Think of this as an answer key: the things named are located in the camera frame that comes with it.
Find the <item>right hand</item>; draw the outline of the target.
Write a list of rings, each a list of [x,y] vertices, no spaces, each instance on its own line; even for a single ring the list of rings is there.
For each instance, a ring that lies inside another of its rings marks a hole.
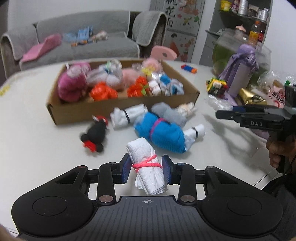
[[[292,165],[289,173],[295,173],[295,136],[289,137],[286,142],[273,141],[268,138],[266,148],[268,149],[270,165],[273,168],[278,168],[280,157],[285,156]]]

